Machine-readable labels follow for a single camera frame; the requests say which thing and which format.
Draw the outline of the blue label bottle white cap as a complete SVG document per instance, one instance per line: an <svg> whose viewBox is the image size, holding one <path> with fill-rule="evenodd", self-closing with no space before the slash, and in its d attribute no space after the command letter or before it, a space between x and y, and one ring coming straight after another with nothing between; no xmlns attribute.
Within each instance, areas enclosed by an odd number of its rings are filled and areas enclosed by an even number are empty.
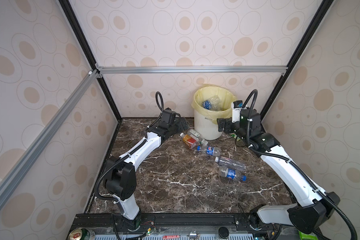
<svg viewBox="0 0 360 240"><path fill-rule="evenodd" d="M202 107L209 111L221 111L221 99L218 95L212 96L202 102Z"/></svg>

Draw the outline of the clear square bottle green label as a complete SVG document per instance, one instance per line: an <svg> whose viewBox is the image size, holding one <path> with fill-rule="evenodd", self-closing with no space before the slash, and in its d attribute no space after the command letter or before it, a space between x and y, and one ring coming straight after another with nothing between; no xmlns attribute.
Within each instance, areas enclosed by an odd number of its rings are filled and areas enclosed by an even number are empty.
<svg viewBox="0 0 360 240"><path fill-rule="evenodd" d="M189 129L187 134L196 140L200 146L206 147L208 145L208 141L205 140L200 133L198 133L195 129Z"/></svg>

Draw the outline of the orange juice bottle red label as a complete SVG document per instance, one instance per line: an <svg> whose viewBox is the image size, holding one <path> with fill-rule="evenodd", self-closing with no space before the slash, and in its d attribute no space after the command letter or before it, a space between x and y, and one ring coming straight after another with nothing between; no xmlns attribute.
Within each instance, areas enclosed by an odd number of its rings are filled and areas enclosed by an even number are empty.
<svg viewBox="0 0 360 240"><path fill-rule="evenodd" d="M190 148L195 149L199 146L199 142L192 138L190 135L181 133L180 137L182 138L183 142Z"/></svg>

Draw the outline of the Pepsi label clear bottle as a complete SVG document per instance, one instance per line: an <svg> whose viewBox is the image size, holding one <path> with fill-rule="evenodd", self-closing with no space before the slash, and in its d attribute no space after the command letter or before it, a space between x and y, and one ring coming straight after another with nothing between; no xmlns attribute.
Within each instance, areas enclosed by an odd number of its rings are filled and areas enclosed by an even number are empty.
<svg viewBox="0 0 360 240"><path fill-rule="evenodd" d="M212 157L220 157L221 149L218 147L211 146L197 146L197 151L202 155L208 155Z"/></svg>

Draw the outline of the clear bottle blue cap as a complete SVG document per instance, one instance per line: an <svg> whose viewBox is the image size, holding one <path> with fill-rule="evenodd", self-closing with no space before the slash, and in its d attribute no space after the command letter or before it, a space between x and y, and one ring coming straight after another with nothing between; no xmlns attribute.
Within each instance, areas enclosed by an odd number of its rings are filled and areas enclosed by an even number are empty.
<svg viewBox="0 0 360 240"><path fill-rule="evenodd" d="M247 180L247 177L242 175L239 171L224 166L219 167L219 175L235 182L244 182Z"/></svg>

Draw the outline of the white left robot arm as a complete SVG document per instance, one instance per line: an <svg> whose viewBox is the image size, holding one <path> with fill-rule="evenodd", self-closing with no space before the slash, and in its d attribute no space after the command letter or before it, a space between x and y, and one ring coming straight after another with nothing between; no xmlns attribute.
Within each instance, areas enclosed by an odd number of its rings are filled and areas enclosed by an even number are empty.
<svg viewBox="0 0 360 240"><path fill-rule="evenodd" d="M118 158L110 157L107 160L107 169L99 178L110 196L97 193L97 198L117 202L121 215L134 221L139 213L134 192L137 187L136 172L141 163L166 140L179 135L189 129L186 118L170 108L162 112L161 117L148 127L145 136L130 150Z"/></svg>

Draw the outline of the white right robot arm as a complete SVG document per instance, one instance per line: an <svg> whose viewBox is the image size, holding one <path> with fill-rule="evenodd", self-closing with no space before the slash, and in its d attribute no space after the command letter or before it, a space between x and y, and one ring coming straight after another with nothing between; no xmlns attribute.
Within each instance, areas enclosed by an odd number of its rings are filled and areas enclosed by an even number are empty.
<svg viewBox="0 0 360 240"><path fill-rule="evenodd" d="M256 111L242 109L239 117L217 120L219 132L236 134L255 147L256 155L267 163L282 179L292 194L293 204L258 206L251 210L250 221L260 224L294 226L304 234L311 234L334 213L340 203L339 196L327 193L306 175L288 156L280 142L262 130L260 115ZM334 205L323 198L326 195Z"/></svg>

